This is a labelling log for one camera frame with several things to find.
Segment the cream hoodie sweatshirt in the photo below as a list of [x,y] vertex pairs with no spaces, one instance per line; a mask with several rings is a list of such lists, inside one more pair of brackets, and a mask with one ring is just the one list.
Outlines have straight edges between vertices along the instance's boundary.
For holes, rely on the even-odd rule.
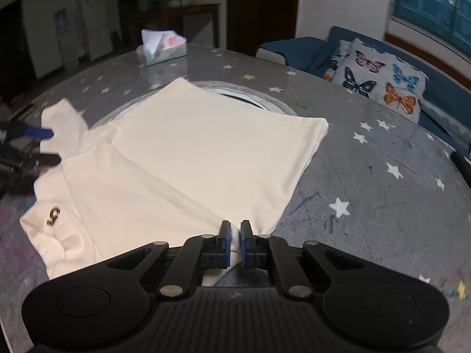
[[257,109],[182,78],[89,128],[68,102],[42,113],[59,165],[34,184],[21,227],[57,278],[151,242],[180,246],[248,220],[270,234],[328,122]]

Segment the white refrigerator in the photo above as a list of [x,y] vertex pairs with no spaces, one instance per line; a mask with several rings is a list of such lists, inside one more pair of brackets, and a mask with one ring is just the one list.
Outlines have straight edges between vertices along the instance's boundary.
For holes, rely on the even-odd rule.
[[87,52],[92,61],[112,53],[105,0],[79,0]]

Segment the grey star pattern table mat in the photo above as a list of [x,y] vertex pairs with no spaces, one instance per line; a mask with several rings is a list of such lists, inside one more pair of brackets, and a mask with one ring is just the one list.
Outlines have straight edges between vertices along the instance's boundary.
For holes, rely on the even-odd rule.
[[309,73],[207,46],[147,68],[127,53],[47,81],[15,100],[32,124],[68,99],[93,125],[178,77],[220,81],[268,95],[330,129],[288,204],[276,234],[314,239],[428,280],[450,304],[446,352],[470,350],[470,187],[436,136],[359,94]]

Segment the tissue box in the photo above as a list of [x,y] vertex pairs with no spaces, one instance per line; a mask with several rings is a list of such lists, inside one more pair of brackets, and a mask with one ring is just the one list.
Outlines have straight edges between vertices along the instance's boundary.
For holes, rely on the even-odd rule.
[[173,30],[141,31],[143,44],[136,49],[137,60],[145,66],[170,61],[187,54],[187,39]]

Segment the butterfly print pillow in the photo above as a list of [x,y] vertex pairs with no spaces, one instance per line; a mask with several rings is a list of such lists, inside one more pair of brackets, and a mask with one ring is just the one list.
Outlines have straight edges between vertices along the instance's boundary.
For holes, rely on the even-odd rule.
[[333,82],[381,104],[413,123],[419,121],[420,100],[428,76],[400,57],[380,53],[356,38]]

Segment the black remote control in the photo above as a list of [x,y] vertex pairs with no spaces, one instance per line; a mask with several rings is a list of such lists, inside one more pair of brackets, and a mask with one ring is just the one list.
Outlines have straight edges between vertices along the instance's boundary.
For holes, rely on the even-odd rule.
[[450,154],[450,160],[453,162],[453,164],[456,166],[456,168],[459,170],[461,173],[463,179],[466,181],[468,186],[471,186],[471,166],[470,164],[466,161],[466,159],[456,151],[453,151]]

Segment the blue sofa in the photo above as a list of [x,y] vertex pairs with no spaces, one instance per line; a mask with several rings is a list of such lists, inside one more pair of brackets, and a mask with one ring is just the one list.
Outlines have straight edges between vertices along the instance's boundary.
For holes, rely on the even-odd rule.
[[371,99],[449,144],[470,148],[470,90],[387,43],[333,26],[325,40],[298,37],[259,49]]

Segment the dark wooden door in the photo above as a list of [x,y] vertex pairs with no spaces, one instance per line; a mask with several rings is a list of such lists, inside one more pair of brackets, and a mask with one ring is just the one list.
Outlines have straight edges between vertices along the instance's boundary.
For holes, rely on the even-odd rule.
[[298,0],[227,0],[227,49],[253,56],[264,43],[295,37]]

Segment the window with green frame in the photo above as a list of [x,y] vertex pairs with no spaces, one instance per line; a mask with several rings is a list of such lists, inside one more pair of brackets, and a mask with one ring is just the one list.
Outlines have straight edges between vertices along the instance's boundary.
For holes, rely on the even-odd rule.
[[394,0],[393,16],[470,55],[470,0]]

